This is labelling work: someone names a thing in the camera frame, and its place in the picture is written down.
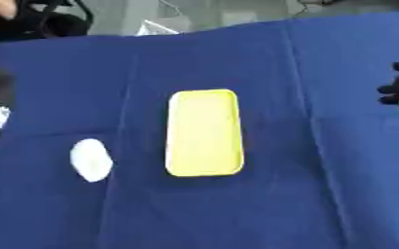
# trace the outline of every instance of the blue tablecloth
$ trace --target blue tablecloth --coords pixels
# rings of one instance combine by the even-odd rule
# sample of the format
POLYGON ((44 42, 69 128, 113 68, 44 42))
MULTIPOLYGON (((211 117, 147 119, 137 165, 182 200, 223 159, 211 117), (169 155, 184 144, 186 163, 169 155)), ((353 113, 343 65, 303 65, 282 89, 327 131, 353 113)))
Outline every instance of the blue tablecloth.
POLYGON ((399 13, 177 36, 0 44, 18 107, 0 138, 0 249, 399 249, 399 13), (232 89, 235 176, 164 169, 167 100, 232 89), (115 168, 87 183, 84 138, 115 168))

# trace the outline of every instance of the floor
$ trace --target floor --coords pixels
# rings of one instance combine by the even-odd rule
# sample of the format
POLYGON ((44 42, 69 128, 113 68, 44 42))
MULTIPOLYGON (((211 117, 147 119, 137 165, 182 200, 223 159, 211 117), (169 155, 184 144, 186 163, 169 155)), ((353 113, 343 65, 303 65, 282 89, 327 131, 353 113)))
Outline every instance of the floor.
POLYGON ((134 35, 148 19, 180 32, 252 21, 398 11, 399 0, 343 0, 330 7, 298 0, 84 0, 95 12, 92 34, 134 35))

